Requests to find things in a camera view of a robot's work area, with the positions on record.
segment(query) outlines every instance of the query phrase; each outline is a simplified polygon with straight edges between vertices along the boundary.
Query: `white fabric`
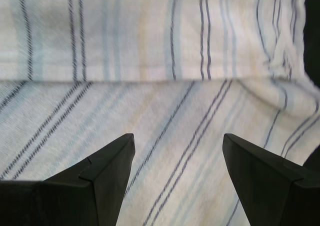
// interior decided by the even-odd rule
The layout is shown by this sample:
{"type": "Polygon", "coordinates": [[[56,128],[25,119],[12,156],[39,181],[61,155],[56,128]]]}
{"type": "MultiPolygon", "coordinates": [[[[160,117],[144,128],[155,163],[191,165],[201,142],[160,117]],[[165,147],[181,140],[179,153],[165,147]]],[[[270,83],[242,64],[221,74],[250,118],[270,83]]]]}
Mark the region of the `white fabric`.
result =
{"type": "Polygon", "coordinates": [[[300,165],[319,145],[304,0],[70,3],[0,1],[2,180],[46,179],[134,133],[118,226],[245,226],[224,134],[300,165]]]}

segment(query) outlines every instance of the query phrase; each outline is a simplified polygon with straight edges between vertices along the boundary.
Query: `black plastic piece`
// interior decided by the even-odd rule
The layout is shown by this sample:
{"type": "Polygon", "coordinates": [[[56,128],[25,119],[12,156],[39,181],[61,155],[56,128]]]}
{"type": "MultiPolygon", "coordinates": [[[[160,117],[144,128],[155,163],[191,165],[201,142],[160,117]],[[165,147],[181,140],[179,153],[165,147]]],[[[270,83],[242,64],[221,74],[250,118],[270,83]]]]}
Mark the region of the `black plastic piece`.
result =
{"type": "Polygon", "coordinates": [[[125,134],[45,181],[1,181],[3,226],[115,226],[135,155],[125,134]]]}
{"type": "Polygon", "coordinates": [[[226,166],[251,226],[320,225],[320,173],[233,134],[226,166]]]}

